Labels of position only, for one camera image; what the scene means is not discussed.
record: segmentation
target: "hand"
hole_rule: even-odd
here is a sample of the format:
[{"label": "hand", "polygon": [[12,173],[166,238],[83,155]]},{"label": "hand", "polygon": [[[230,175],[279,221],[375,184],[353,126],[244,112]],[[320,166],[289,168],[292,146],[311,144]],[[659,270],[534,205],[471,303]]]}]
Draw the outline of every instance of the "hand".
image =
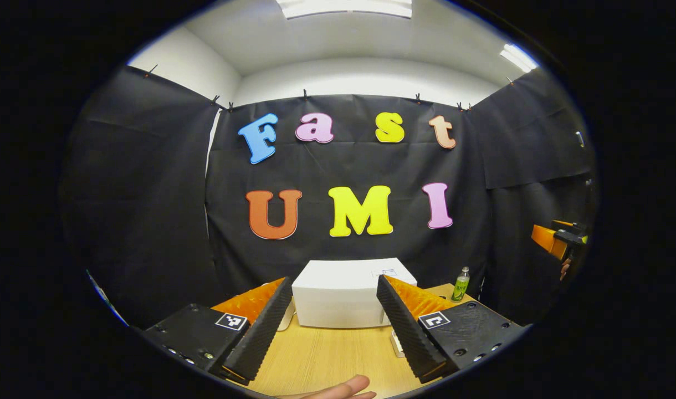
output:
[{"label": "hand", "polygon": [[567,258],[564,262],[562,262],[562,270],[560,270],[560,281],[564,278],[564,275],[567,274],[567,269],[569,269],[569,264],[572,262],[570,258]]},{"label": "hand", "polygon": [[300,393],[297,395],[277,396],[280,399],[372,399],[377,394],[375,392],[363,392],[360,395],[356,393],[363,391],[370,385],[370,379],[366,376],[357,374],[345,383],[323,389],[322,391]]}]

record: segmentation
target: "white box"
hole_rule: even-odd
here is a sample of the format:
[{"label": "white box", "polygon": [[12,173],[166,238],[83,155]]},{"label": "white box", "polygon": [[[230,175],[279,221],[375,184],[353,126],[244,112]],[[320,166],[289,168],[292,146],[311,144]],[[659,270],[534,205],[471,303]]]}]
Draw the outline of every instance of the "white box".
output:
[{"label": "white box", "polygon": [[417,285],[398,258],[311,260],[291,286],[298,323],[315,328],[389,325],[376,297],[381,274]]}]

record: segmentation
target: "bottle label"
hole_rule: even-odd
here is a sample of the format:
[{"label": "bottle label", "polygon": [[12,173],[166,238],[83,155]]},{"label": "bottle label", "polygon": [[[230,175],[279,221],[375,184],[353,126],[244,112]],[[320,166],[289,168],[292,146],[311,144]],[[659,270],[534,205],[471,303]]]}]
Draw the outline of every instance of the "bottle label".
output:
[{"label": "bottle label", "polygon": [[452,300],[459,301],[464,297],[465,292],[467,292],[467,286],[469,281],[457,280],[457,284],[454,286],[454,294],[452,294]]}]

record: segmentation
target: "ceiling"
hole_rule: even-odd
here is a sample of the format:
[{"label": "ceiling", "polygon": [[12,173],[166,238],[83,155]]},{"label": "ceiling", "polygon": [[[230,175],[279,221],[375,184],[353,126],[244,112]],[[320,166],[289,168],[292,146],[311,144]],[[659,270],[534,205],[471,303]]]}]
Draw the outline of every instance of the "ceiling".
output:
[{"label": "ceiling", "polygon": [[276,0],[219,2],[185,26],[240,75],[327,58],[379,57],[462,71],[497,86],[523,74],[499,55],[505,37],[442,0],[413,0],[412,18],[329,13],[287,20]]}]

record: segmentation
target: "ceiling light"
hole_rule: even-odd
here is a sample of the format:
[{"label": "ceiling light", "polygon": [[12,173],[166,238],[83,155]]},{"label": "ceiling light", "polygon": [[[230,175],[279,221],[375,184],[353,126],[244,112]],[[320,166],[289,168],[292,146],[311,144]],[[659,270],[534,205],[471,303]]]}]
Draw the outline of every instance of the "ceiling light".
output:
[{"label": "ceiling light", "polygon": [[348,11],[412,18],[412,0],[276,0],[276,2],[286,19]]},{"label": "ceiling light", "polygon": [[500,52],[500,55],[502,55],[506,60],[515,64],[518,68],[523,70],[524,73],[528,73],[529,71],[537,68],[535,61],[533,61],[532,58],[528,56],[528,54],[525,54],[525,52],[520,50],[520,48],[517,46],[506,44],[503,46],[503,51]]}]

